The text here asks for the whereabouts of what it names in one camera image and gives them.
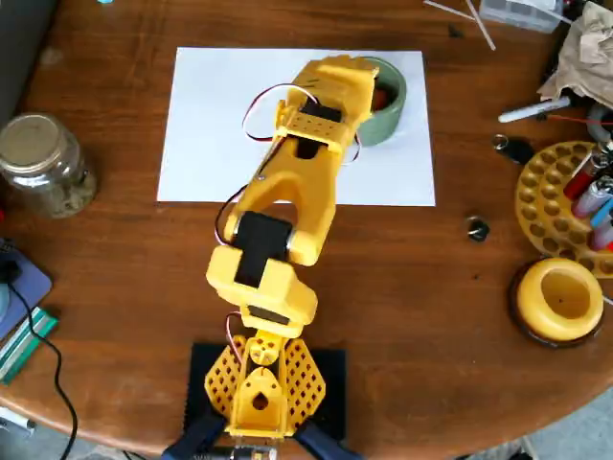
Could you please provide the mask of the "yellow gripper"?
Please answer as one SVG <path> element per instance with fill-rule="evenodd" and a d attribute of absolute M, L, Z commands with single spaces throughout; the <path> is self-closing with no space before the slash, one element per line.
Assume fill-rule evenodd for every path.
<path fill-rule="evenodd" d="M 309 61 L 292 82 L 293 126 L 360 126 L 372 112 L 378 65 L 363 57 Z"/>

